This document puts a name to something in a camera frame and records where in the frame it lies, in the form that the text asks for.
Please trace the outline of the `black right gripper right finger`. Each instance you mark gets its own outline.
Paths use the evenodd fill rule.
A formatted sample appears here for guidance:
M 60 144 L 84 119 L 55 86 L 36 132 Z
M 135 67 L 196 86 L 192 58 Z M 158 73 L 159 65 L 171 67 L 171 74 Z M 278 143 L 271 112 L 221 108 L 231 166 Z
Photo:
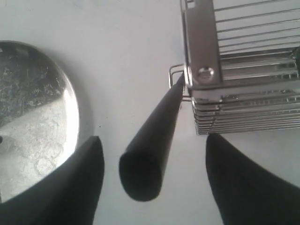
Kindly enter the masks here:
M 205 163 L 223 224 L 300 223 L 299 187 L 267 171 L 221 135 L 208 135 Z

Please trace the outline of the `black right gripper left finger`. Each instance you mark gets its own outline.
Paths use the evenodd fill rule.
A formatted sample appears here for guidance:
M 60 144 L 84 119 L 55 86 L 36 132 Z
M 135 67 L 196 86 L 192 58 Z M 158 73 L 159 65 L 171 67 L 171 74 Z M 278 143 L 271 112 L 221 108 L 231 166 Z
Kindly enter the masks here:
M 105 172 L 100 138 L 91 136 L 40 182 L 0 205 L 2 225 L 91 225 Z

